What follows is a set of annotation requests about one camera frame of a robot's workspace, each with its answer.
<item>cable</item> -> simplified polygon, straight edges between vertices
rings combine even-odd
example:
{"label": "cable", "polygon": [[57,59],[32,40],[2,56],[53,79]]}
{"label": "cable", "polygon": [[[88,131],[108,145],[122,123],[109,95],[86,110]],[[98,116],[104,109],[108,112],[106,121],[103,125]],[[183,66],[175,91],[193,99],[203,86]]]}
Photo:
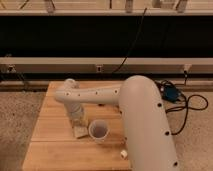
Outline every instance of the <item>cable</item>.
{"label": "cable", "polygon": [[6,9],[6,6],[4,5],[4,3],[2,2],[2,0],[0,0],[0,4],[2,6],[3,9]]}
{"label": "cable", "polygon": [[[187,119],[188,119],[189,110],[202,111],[202,110],[207,109],[208,106],[209,106],[208,100],[207,100],[204,96],[201,96],[201,95],[199,95],[199,94],[193,94],[193,95],[191,95],[191,96],[189,96],[189,97],[187,98],[183,93],[181,93],[181,97],[184,98],[184,103],[185,103],[184,106],[176,106],[176,107],[172,107],[172,108],[169,108],[169,109],[166,110],[166,113],[167,113],[167,114],[168,114],[168,113],[172,113],[172,112],[182,111],[182,110],[184,110],[184,109],[186,110],[183,124],[181,125],[181,127],[179,128],[178,131],[172,132],[172,135],[178,135],[178,134],[180,134],[180,133],[183,131],[183,129],[184,129],[185,126],[186,126],[186,122],[187,122]],[[199,97],[199,98],[201,98],[202,100],[204,100],[205,106],[204,106],[204,107],[201,107],[201,108],[195,108],[195,107],[190,106],[189,103],[190,103],[190,100],[191,100],[193,97]]]}
{"label": "cable", "polygon": [[132,50],[134,49],[134,47],[135,47],[135,45],[136,45],[136,43],[138,41],[139,35],[141,33],[146,11],[147,11],[147,8],[145,8],[144,11],[143,11],[143,14],[142,14],[142,17],[141,17],[141,21],[140,21],[140,25],[138,27],[138,31],[137,31],[136,36],[135,36],[135,40],[132,42],[132,45],[130,46],[130,48],[129,48],[129,50],[128,50],[128,52],[127,52],[127,54],[126,54],[126,56],[125,56],[125,58],[123,60],[123,62],[114,71],[112,71],[112,74],[118,72],[123,67],[123,65],[126,62],[127,58],[132,53]]}
{"label": "cable", "polygon": [[[193,95],[190,95],[189,97],[186,97],[183,92],[181,92],[181,90],[179,90],[175,84],[173,84],[172,82],[168,81],[168,80],[163,80],[161,83],[158,83],[156,82],[158,88],[160,89],[161,93],[162,93],[162,97],[163,99],[167,100],[167,101],[170,101],[170,102],[176,102],[176,101],[180,101],[180,102],[184,102],[184,105],[181,105],[181,106],[175,106],[175,107],[172,107],[172,108],[169,108],[169,109],[166,109],[166,113],[172,113],[172,112],[179,112],[179,111],[182,111],[182,110],[186,110],[185,111],[185,117],[184,117],[184,121],[181,125],[181,127],[176,131],[176,132],[172,132],[172,135],[178,135],[180,134],[185,126],[186,126],[186,122],[187,122],[187,119],[188,119],[188,114],[189,114],[189,110],[196,110],[196,111],[202,111],[202,110],[205,110],[208,108],[209,106],[209,102],[208,100],[204,97],[204,96],[201,96],[199,94],[193,94]],[[164,95],[165,95],[165,91],[168,91],[168,87],[170,88],[173,88],[175,89],[175,91],[173,91],[173,93],[177,93],[179,94],[179,98],[182,98],[183,101],[181,101],[178,97],[175,99],[175,101],[171,101],[170,98],[165,98]],[[201,108],[196,108],[196,107],[192,107],[190,106],[190,101],[192,100],[192,98],[194,97],[199,97],[201,98],[204,102],[205,102],[205,106],[201,107]]]}
{"label": "cable", "polygon": [[25,0],[24,3],[19,7],[19,9],[23,9],[30,0]]}

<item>small white object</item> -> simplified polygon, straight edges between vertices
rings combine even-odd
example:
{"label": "small white object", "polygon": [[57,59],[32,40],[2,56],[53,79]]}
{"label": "small white object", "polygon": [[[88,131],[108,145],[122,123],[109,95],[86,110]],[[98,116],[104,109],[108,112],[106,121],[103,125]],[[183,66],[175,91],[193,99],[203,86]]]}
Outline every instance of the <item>small white object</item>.
{"label": "small white object", "polygon": [[127,153],[126,150],[122,150],[122,151],[121,151],[121,157],[122,157],[123,159],[126,159],[126,158],[128,157],[128,153]]}
{"label": "small white object", "polygon": [[103,143],[108,133],[109,129],[105,120],[97,119],[89,125],[89,135],[97,144]]}

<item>wooden board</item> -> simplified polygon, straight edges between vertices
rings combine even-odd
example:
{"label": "wooden board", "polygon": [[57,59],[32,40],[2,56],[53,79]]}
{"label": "wooden board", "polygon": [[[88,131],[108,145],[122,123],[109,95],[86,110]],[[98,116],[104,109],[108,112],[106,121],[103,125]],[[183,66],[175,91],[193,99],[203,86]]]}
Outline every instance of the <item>wooden board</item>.
{"label": "wooden board", "polygon": [[[117,81],[82,81],[81,88],[119,84]],[[104,119],[110,133],[103,144],[91,137],[75,139],[64,106],[54,100],[62,82],[51,82],[23,164],[23,171],[108,171],[130,170],[125,149],[122,119],[117,107],[84,104],[89,121]]]}

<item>black screw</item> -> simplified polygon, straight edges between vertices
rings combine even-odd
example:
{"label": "black screw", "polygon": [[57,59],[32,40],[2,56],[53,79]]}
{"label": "black screw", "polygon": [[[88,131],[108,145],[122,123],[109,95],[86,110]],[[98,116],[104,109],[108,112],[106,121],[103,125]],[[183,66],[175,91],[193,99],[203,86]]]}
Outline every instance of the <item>black screw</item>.
{"label": "black screw", "polygon": [[162,104],[161,104],[161,103],[158,103],[158,107],[162,107]]}
{"label": "black screw", "polygon": [[175,163],[173,164],[173,166],[174,166],[174,167],[177,167],[177,166],[178,166],[178,162],[175,162]]}
{"label": "black screw", "polygon": [[165,135],[166,135],[166,136],[169,136],[169,134],[170,134],[169,131],[166,131],[166,132],[165,132]]}

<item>black cable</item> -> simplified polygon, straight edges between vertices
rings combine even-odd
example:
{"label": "black cable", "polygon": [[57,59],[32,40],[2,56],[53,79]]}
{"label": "black cable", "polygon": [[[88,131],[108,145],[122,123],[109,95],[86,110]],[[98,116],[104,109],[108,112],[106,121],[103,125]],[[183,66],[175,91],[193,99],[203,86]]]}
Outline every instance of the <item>black cable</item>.
{"label": "black cable", "polygon": [[19,9],[23,9],[30,0],[25,0],[24,3],[19,7]]}
{"label": "black cable", "polygon": [[[184,85],[186,85],[186,81],[187,81],[187,76],[185,76],[185,81],[184,81]],[[179,112],[179,111],[182,111],[182,110],[186,110],[185,112],[185,117],[184,117],[184,121],[183,121],[183,124],[181,125],[181,127],[179,128],[178,131],[176,132],[172,132],[172,135],[178,135],[180,134],[183,129],[185,128],[186,126],[186,122],[187,122],[187,119],[188,119],[188,114],[189,114],[189,110],[197,110],[197,111],[201,111],[201,110],[205,110],[208,108],[209,106],[209,102],[208,100],[202,96],[202,95],[199,95],[199,94],[193,94],[193,95],[190,95],[189,97],[186,97],[182,92],[181,90],[179,90],[177,87],[176,87],[176,84],[173,84],[172,82],[168,81],[168,80],[163,80],[161,83],[158,83],[156,82],[157,86],[159,89],[163,88],[162,91],[165,90],[165,87],[166,86],[170,86],[170,87],[173,87],[175,89],[177,89],[177,91],[179,92],[179,97],[183,98],[183,101],[181,102],[184,102],[184,105],[181,105],[181,106],[175,106],[175,107],[172,107],[172,108],[169,108],[169,109],[166,109],[166,113],[172,113],[172,112]],[[194,97],[199,97],[201,98],[202,100],[204,100],[205,102],[205,106],[204,107],[201,107],[201,108],[197,108],[197,107],[192,107],[189,105],[190,101],[192,98]]]}
{"label": "black cable", "polygon": [[[166,110],[166,113],[171,113],[171,112],[177,112],[177,111],[182,111],[182,110],[186,110],[185,112],[185,117],[184,117],[184,121],[183,121],[183,124],[182,126],[180,127],[180,129],[176,132],[173,132],[172,135],[178,135],[180,134],[183,129],[185,128],[186,126],[186,122],[187,122],[187,119],[188,119],[188,114],[189,114],[189,110],[197,110],[197,111],[201,111],[201,110],[205,110],[208,108],[209,106],[209,102],[208,100],[204,97],[204,96],[201,96],[199,94],[193,94],[191,96],[189,96],[188,98],[184,95],[184,94],[181,94],[181,96],[184,98],[184,102],[185,102],[185,105],[184,106],[176,106],[176,107],[172,107],[172,108],[169,108]],[[195,107],[191,107],[189,106],[189,103],[190,103],[190,100],[193,98],[193,97],[200,97],[201,99],[203,99],[205,101],[205,106],[204,107],[201,107],[201,108],[195,108]]]}
{"label": "black cable", "polygon": [[127,58],[128,58],[128,57],[130,56],[130,54],[132,53],[132,50],[134,49],[134,47],[135,47],[135,45],[136,45],[136,43],[137,43],[137,41],[138,41],[139,35],[140,35],[140,33],[141,33],[142,26],[143,26],[143,21],[144,21],[144,17],[145,17],[146,11],[147,11],[147,8],[145,8],[144,11],[143,11],[143,14],[142,14],[142,17],[141,17],[141,21],[140,21],[140,25],[139,25],[139,27],[138,27],[138,31],[137,31],[136,36],[135,36],[135,40],[132,42],[132,45],[130,46],[130,48],[129,48],[129,50],[128,50],[128,52],[127,52],[127,54],[126,54],[126,56],[125,56],[125,58],[124,58],[124,60],[123,60],[123,62],[122,62],[114,71],[112,71],[112,74],[118,72],[118,71],[123,67],[123,65],[124,65],[124,63],[126,62]]}

